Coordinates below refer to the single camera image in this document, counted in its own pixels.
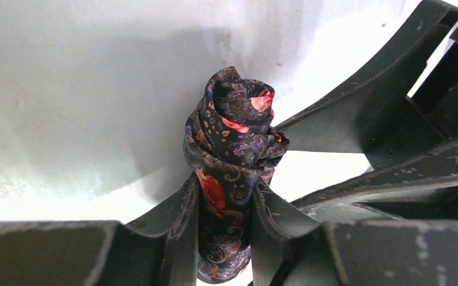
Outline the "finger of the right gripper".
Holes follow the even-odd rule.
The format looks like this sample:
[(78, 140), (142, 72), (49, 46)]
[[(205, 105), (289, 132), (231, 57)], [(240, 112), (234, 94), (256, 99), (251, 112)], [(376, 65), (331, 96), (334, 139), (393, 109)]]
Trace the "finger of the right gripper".
[(458, 21), (458, 7), (421, 1), (392, 38), (317, 102), (277, 125), (291, 151), (363, 153), (395, 116), (427, 60)]
[(458, 138), (292, 203), (319, 221), (458, 220)]

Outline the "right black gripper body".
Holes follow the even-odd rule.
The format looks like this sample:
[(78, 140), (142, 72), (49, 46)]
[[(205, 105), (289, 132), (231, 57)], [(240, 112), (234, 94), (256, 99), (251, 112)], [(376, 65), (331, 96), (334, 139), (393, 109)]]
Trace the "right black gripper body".
[(458, 138), (458, 26), (452, 44), (369, 150), (375, 169), (405, 162)]

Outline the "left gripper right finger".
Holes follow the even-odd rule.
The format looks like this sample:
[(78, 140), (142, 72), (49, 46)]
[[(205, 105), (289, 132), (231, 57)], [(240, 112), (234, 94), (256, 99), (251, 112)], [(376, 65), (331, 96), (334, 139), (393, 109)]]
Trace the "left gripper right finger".
[(260, 183), (254, 285), (458, 285), (458, 221), (319, 222)]

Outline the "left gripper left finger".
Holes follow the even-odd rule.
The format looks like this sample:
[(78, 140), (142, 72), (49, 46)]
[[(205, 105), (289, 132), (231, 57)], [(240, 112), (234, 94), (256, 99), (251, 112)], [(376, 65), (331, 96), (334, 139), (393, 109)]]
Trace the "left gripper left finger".
[(127, 224), (0, 222), (0, 285), (195, 285), (199, 197), (191, 174)]

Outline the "dark floral red-dotted tie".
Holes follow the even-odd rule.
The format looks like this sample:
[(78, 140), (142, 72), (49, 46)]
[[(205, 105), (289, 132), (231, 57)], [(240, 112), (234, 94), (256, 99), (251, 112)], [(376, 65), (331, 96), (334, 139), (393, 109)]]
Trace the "dark floral red-dotted tie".
[(185, 124), (184, 157), (200, 183), (197, 277), (236, 278), (250, 262), (252, 193), (269, 184), (289, 148), (272, 127), (275, 90), (235, 67), (216, 72)]

